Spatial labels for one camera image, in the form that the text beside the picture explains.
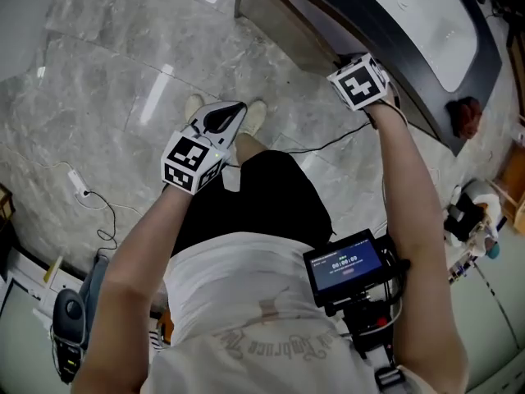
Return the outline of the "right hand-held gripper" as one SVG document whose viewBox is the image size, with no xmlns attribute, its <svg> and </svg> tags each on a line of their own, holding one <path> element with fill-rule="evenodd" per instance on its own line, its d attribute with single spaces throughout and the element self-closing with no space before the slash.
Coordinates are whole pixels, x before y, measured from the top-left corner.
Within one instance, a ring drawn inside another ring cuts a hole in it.
<svg viewBox="0 0 525 394">
<path fill-rule="evenodd" d="M 353 53 L 348 64 L 326 77 L 343 104 L 351 111 L 364 109 L 394 95 L 394 105 L 400 108 L 399 92 L 387 72 L 370 53 Z"/>
</svg>

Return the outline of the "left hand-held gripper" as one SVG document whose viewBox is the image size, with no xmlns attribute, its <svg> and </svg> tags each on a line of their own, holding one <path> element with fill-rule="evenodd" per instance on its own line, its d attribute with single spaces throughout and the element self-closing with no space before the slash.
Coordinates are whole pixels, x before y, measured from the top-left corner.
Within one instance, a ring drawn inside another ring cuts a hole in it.
<svg viewBox="0 0 525 394">
<path fill-rule="evenodd" d="M 181 131 L 171 135 L 161 157 L 162 181 L 197 194 L 227 164 L 246 113 L 246 104 L 237 101 L 199 108 Z"/>
</svg>

